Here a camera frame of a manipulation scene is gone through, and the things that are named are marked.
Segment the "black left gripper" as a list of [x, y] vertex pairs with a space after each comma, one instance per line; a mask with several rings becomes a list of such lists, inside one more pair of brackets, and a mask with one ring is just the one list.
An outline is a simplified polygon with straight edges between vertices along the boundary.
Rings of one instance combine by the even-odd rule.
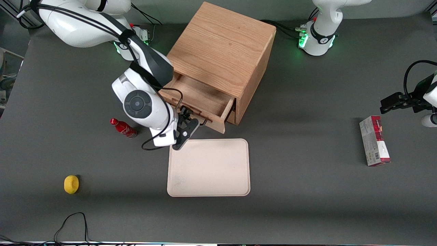
[[405, 96], [408, 103], [405, 103], [404, 94], [395, 92], [380, 101], [381, 114], [386, 114], [392, 110], [416, 108], [417, 112], [421, 110], [436, 111], [436, 74], [433, 73], [422, 79], [415, 86], [413, 92], [408, 91], [408, 75], [405, 76]]

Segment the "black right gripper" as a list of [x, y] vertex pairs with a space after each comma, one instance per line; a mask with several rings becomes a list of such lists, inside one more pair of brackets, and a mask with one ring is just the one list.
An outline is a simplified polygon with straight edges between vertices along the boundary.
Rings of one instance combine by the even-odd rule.
[[176, 143], [172, 145], [173, 150], [180, 150], [200, 126], [199, 120], [192, 118], [192, 113], [192, 110], [189, 110], [188, 107], [180, 107], [181, 118], [178, 120]]

